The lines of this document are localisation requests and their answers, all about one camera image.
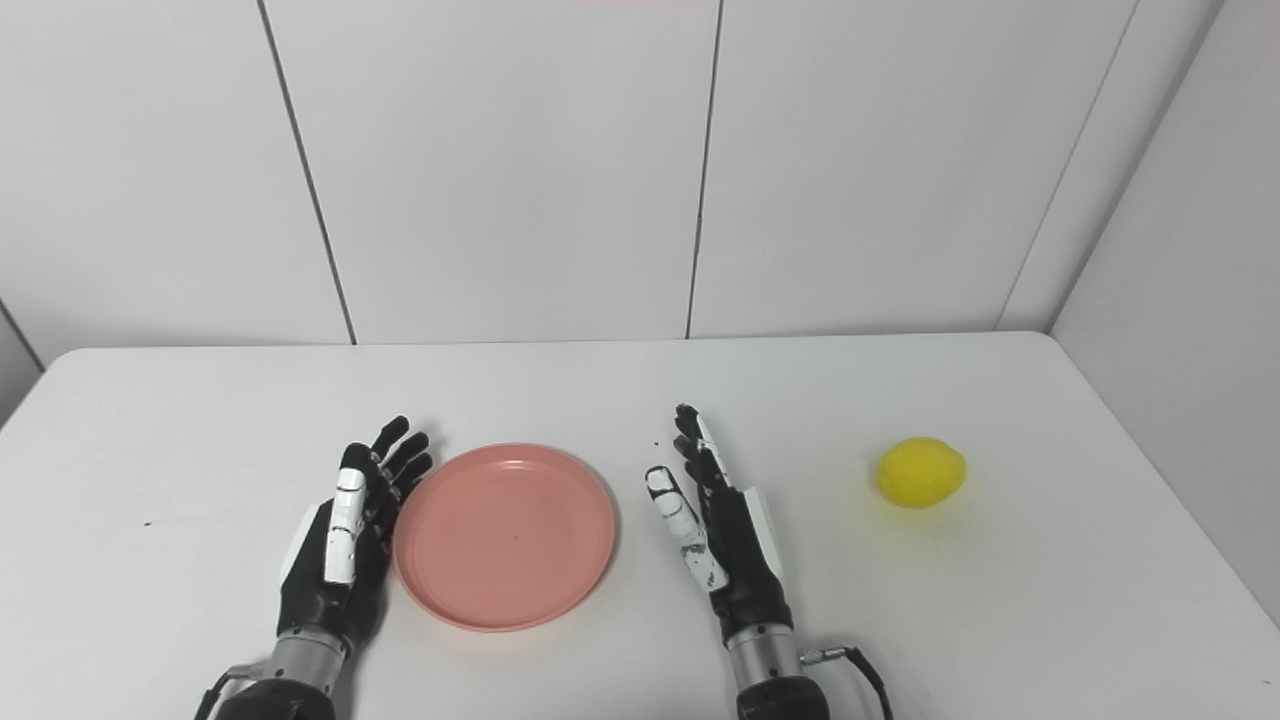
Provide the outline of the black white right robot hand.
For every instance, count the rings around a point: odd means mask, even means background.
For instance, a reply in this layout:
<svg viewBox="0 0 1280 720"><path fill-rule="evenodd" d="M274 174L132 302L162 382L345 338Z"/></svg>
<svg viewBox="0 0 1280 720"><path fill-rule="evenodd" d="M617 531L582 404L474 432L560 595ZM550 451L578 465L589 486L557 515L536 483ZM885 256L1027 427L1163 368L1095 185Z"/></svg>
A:
<svg viewBox="0 0 1280 720"><path fill-rule="evenodd" d="M645 486L686 568L709 598L722 641L758 626L794 628L759 495L730 479L709 427L694 406L677 405L675 425L673 447L695 496L689 498L664 465L646 470Z"/></svg>

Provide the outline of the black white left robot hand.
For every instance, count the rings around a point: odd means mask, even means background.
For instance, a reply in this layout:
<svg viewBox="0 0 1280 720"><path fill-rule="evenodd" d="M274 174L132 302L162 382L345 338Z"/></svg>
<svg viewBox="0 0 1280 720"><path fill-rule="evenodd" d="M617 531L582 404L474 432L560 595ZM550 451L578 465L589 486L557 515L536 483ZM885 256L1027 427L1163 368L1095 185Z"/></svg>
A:
<svg viewBox="0 0 1280 720"><path fill-rule="evenodd" d="M333 495L306 514L282 579L278 635L323 632L347 656L370 641L384 611L393 534L433 468L429 436L394 416L370 445L340 457Z"/></svg>

